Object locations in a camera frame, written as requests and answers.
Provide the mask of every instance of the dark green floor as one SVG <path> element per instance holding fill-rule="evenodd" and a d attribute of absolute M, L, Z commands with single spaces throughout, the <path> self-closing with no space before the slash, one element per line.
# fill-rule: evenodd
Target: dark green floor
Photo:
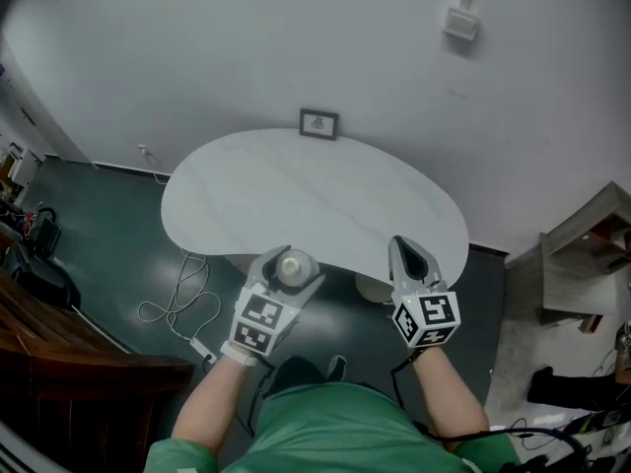
<path fill-rule="evenodd" d="M 63 232 L 54 259 L 79 288 L 86 315 L 136 352 L 177 355 L 199 364 L 197 353 L 173 335 L 165 322 L 147 324 L 136 316 L 142 301 L 168 303 L 182 261 L 178 247 L 162 227 L 163 190 L 153 178 L 47 160 L 31 185 L 25 207 L 43 201 L 57 211 Z M 227 338 L 234 301 L 245 277 L 223 257 L 209 257 L 208 261 L 211 275 L 207 290 L 221 297 L 224 308 L 199 339 L 218 353 Z M 462 326 L 446 351 L 481 401 L 486 399 L 495 363 L 503 269 L 502 259 L 471 252 L 455 286 Z M 325 273 L 325 285 L 292 334 L 274 351 L 271 363 L 302 355 L 325 371 L 329 359 L 341 353 L 349 360 L 349 381 L 367 382 L 393 396 L 389 370 L 405 358 L 406 352 L 387 320 L 389 309 L 366 303 L 357 293 L 350 272 L 326 267 Z M 191 282 L 191 288 L 198 282 Z M 182 289 L 183 301 L 186 289 Z M 214 313 L 215 306 L 212 298 L 200 299 L 180 316 L 177 330 L 192 334 Z M 240 405 L 243 417 L 261 375 L 259 367 L 248 382 Z M 198 370 L 196 379 L 202 376 Z M 411 371 L 402 372 L 399 379 L 408 413 L 427 422 Z M 182 394 L 165 409 L 161 437 L 170 431 L 184 397 Z M 239 425 L 233 425 L 221 462 L 232 462 L 248 443 Z"/>

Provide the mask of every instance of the white table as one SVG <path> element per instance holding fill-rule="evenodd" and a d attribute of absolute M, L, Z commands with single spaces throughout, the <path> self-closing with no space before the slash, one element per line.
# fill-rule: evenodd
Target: white table
<path fill-rule="evenodd" d="M 397 158 L 356 140 L 256 130 L 189 155 L 165 189 L 162 221 L 198 254 L 261 254 L 291 244 L 321 263 L 388 282 L 387 244 L 410 237 L 451 286 L 468 235 L 454 201 Z"/>

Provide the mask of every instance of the green shirt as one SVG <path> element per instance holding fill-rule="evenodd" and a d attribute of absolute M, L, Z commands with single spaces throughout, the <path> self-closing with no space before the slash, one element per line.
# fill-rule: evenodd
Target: green shirt
<path fill-rule="evenodd" d="M 295 387 L 268 398 L 249 451 L 225 470 L 495 473 L 519 460 L 505 435 L 468 441 L 456 453 L 425 438 L 390 399 L 343 382 Z M 217 459 L 201 445 L 165 439 L 149 451 L 145 473 L 215 473 Z"/>

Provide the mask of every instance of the framed picture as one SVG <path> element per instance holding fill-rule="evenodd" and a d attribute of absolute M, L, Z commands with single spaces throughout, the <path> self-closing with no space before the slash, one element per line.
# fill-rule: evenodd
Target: framed picture
<path fill-rule="evenodd" d="M 300 134 L 306 137 L 335 140 L 337 138 L 337 122 L 339 114 L 320 112 L 319 110 L 300 110 Z"/>

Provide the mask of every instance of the wrist strap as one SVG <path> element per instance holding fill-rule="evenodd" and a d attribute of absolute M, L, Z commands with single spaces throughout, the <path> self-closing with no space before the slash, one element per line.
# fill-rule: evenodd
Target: wrist strap
<path fill-rule="evenodd" d="M 226 340 L 224 342 L 224 345 L 221 346 L 221 353 L 245 367 L 254 367 L 257 363 L 257 359 L 255 356 L 244 354 L 243 352 L 238 351 L 230 344 L 230 341 L 228 340 Z"/>

